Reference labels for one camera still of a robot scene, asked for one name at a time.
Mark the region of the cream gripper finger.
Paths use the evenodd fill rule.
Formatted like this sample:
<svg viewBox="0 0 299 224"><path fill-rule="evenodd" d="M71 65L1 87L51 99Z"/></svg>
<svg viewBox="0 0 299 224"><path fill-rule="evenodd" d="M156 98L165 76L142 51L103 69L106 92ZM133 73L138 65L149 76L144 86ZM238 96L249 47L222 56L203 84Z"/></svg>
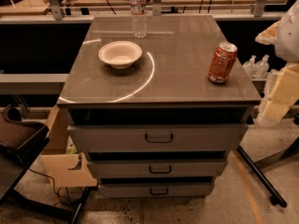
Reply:
<svg viewBox="0 0 299 224"><path fill-rule="evenodd" d="M262 117L271 121L279 121L298 100L299 64L287 63L277 74L276 82L268 95Z"/></svg>
<svg viewBox="0 0 299 224"><path fill-rule="evenodd" d="M276 21L261 33L258 33L258 35L255 37L255 41L264 45L274 45L276 43L279 24L280 21Z"/></svg>

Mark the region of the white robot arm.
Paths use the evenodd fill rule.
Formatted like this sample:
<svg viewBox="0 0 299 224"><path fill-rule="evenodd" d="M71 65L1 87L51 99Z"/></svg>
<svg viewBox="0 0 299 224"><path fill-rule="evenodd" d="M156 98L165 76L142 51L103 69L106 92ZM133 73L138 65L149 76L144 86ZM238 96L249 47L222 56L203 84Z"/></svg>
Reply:
<svg viewBox="0 0 299 224"><path fill-rule="evenodd" d="M268 79L259 107L258 122L271 126L287 114L299 100L299 0L283 17L255 37L264 45L274 45L276 56L286 62L277 74Z"/></svg>

